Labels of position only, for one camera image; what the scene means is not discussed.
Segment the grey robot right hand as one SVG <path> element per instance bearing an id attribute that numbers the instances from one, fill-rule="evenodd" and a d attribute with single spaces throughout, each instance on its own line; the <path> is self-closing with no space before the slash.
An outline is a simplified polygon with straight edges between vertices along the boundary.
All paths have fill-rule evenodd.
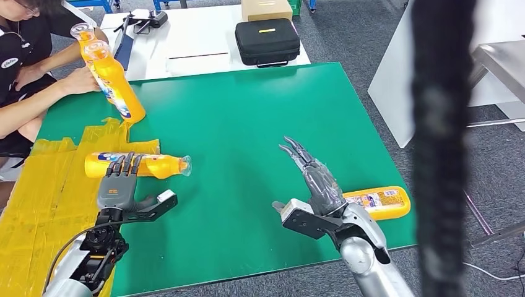
<path id="1" fill-rule="evenodd" d="M 313 157 L 301 143 L 285 136 L 289 145 L 279 148 L 289 155 L 302 173 L 311 197 L 308 203 L 315 214 L 324 217 L 340 217 L 347 205 L 336 179 L 317 158 Z"/>

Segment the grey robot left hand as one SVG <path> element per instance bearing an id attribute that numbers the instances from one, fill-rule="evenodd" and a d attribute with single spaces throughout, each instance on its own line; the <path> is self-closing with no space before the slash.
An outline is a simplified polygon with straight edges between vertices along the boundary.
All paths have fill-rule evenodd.
<path id="1" fill-rule="evenodd" d="M 139 202 L 134 199 L 142 157 L 143 154 L 129 152 L 110 162 L 97 193 L 99 209 L 116 207 L 133 213 L 155 204 L 156 199 L 153 196 Z"/>

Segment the person's right hand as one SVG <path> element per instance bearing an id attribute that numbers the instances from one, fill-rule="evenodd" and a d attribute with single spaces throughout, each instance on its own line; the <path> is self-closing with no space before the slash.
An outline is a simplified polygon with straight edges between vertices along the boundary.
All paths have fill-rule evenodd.
<path id="1" fill-rule="evenodd" d="M 88 67 L 78 68 L 59 81 L 66 95 L 100 91 L 97 81 Z"/>

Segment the person's left hand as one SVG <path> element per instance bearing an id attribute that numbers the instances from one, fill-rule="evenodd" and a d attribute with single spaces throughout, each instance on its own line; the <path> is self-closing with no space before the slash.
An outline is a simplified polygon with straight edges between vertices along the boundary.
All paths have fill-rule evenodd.
<path id="1" fill-rule="evenodd" d="M 46 71 L 38 64 L 21 68 L 15 79 L 15 90 L 20 91 L 22 87 L 42 78 L 45 74 Z"/>

